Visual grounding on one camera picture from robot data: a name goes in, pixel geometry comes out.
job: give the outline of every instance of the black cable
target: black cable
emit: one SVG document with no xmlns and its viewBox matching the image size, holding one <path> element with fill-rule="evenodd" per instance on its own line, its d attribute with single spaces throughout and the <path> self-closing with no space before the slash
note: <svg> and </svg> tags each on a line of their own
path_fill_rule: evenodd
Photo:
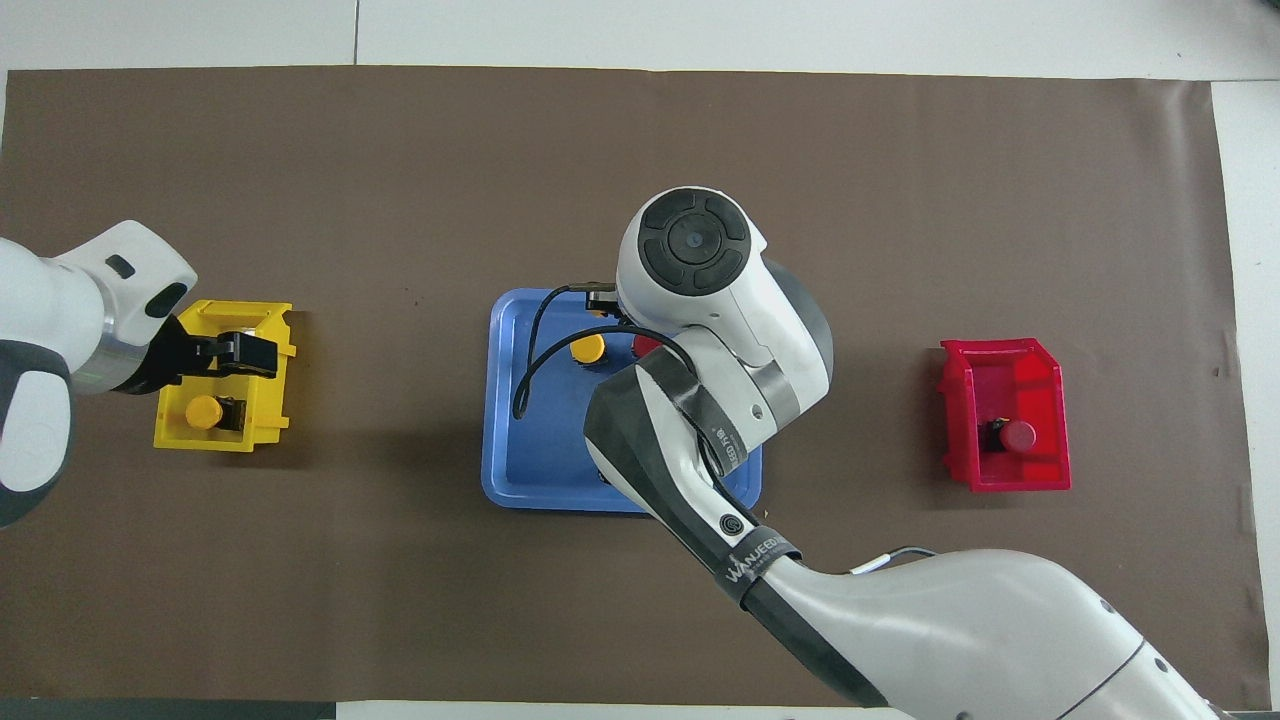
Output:
<svg viewBox="0 0 1280 720">
<path fill-rule="evenodd" d="M 710 450 L 710 438 L 707 437 L 707 433 L 703 432 L 703 428 L 699 427 L 692 418 L 685 415 L 685 421 L 689 423 L 689 427 L 694 429 L 694 434 L 698 436 L 698 455 L 701 457 L 703 466 L 707 468 L 707 473 L 712 478 L 712 487 L 717 493 L 719 493 L 721 497 L 733 506 L 733 510 L 737 510 L 739 514 L 746 518 L 753 525 L 759 525 L 760 521 L 755 518 L 751 510 L 742 505 L 742 501 L 739 500 L 736 495 L 730 492 L 728 487 L 726 487 L 722 482 L 728 473 L 721 468 L 719 460 L 716 459 L 716 454 Z"/>
<path fill-rule="evenodd" d="M 695 378 L 698 377 L 698 370 L 694 366 L 694 359 L 689 356 L 689 352 L 686 352 L 684 347 L 680 347 L 680 345 L 677 345 L 676 341 L 671 340 L 669 337 L 659 332 L 654 332 L 650 331 L 649 328 L 641 328 L 636 325 L 600 325 L 596 328 L 586 328 L 585 331 L 579 331 L 573 334 L 561 338 L 556 345 L 544 350 L 543 354 L 538 356 L 538 360 L 534 360 L 532 364 L 530 364 L 529 368 L 525 369 L 525 374 L 524 377 L 520 378 L 520 383 L 516 386 L 516 392 L 512 395 L 511 398 L 511 415 L 517 420 L 525 416 L 525 411 L 529 409 L 529 393 L 532 386 L 534 373 L 536 373 L 539 368 L 541 368 L 548 360 L 550 360 L 552 355 L 556 355 L 561 350 L 564 350 L 566 347 L 570 346 L 570 343 L 572 343 L 576 340 L 582 340 L 584 337 L 591 337 L 593 334 L 614 334 L 614 333 L 639 334 L 660 342 L 664 347 L 667 347 L 668 350 L 675 352 L 677 357 L 680 357 L 680 360 L 685 364 L 686 368 L 689 368 L 689 372 L 692 373 Z"/>
<path fill-rule="evenodd" d="M 923 555 L 925 557 L 933 557 L 934 555 L 937 555 L 937 552 L 933 552 L 932 550 L 929 550 L 927 547 L 918 547 L 918 546 L 914 546 L 914 544 L 908 544 L 908 546 L 902 546 L 902 547 L 900 547 L 897 550 L 891 550 L 891 551 L 888 551 L 887 555 L 888 555 L 890 560 L 893 560 L 895 557 L 899 557 L 901 555 L 908 555 L 908 553 L 910 553 L 910 555 Z"/>
<path fill-rule="evenodd" d="M 563 295 L 572 288 L 573 286 L 571 284 L 562 284 L 556 290 L 548 292 L 547 297 L 543 299 L 541 305 L 538 306 L 538 311 L 534 313 L 534 324 L 531 328 L 529 328 L 529 355 L 525 356 L 526 373 L 529 372 L 529 366 L 534 364 L 534 347 L 538 343 L 538 325 L 540 325 L 543 322 L 543 313 L 547 313 L 547 307 L 550 306 L 552 300 L 556 300 L 556 296 Z"/>
</svg>

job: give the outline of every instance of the red bin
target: red bin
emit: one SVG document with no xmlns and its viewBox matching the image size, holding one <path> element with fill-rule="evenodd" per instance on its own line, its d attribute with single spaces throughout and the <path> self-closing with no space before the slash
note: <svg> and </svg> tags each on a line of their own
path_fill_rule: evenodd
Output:
<svg viewBox="0 0 1280 720">
<path fill-rule="evenodd" d="M 951 478 L 973 492 L 1070 489 L 1062 370 L 1034 338 L 945 340 Z"/>
</svg>

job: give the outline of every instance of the brown table surface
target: brown table surface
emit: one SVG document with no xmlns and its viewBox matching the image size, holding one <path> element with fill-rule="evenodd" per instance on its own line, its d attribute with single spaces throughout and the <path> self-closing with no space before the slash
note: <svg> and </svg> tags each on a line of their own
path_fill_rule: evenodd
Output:
<svg viewBox="0 0 1280 720">
<path fill-rule="evenodd" d="M 613 273 L 636 208 L 733 195 L 836 336 L 756 506 L 837 571 L 1009 547 L 1107 597 L 1207 697 L 1263 707 L 1266 633 L 1210 87 L 479 68 L 15 72 L 0 232 L 125 218 L 284 300 L 279 446 L 151 447 L 78 405 L 0 533 L 0 694 L 840 703 L 649 519 L 481 493 L 486 322 Z M 1075 487 L 951 483 L 942 338 L 1038 337 Z"/>
</svg>

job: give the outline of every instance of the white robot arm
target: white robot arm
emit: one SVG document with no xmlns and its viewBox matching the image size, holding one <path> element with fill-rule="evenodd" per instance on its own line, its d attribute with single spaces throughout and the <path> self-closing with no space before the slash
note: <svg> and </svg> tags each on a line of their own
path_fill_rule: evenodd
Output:
<svg viewBox="0 0 1280 720">
<path fill-rule="evenodd" d="M 195 284 L 191 265 L 133 220 L 58 258 L 0 238 L 0 528 L 29 512 L 61 473 L 73 392 L 141 395 L 189 374 L 274 375 L 274 343 L 182 329 L 170 313 Z"/>
<path fill-rule="evenodd" d="M 719 483 L 827 393 L 832 340 L 804 287 L 764 260 L 726 195 L 682 187 L 628 225 L 617 295 L 655 351 L 602 383 L 584 434 L 602 475 L 659 519 L 809 670 L 861 705 L 920 720 L 1213 719 L 1105 600 L 1009 551 L 810 570 Z"/>
</svg>

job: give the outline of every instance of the red cap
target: red cap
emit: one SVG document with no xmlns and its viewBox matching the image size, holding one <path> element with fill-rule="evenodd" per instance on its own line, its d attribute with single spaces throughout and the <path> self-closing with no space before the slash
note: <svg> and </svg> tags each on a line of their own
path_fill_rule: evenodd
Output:
<svg viewBox="0 0 1280 720">
<path fill-rule="evenodd" d="M 631 341 L 631 354 L 635 355 L 637 359 L 644 357 L 645 355 L 649 355 L 650 352 L 657 350 L 659 345 L 662 343 L 653 340 L 652 337 L 637 334 L 635 340 Z"/>
<path fill-rule="evenodd" d="M 1010 452 L 1030 452 L 1036 445 L 1036 428 L 1025 420 L 1010 420 L 1000 428 L 1000 445 Z"/>
</svg>

